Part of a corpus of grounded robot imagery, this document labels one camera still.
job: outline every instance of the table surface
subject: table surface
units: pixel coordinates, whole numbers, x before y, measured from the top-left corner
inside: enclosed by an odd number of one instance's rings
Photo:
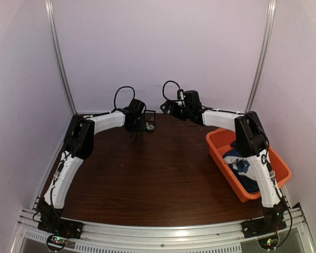
[[[133,138],[123,128],[98,133],[93,154],[73,179],[62,217],[186,226],[261,216],[261,200],[241,203],[209,155],[205,137],[215,128],[187,125],[193,124],[157,114],[154,132]]]

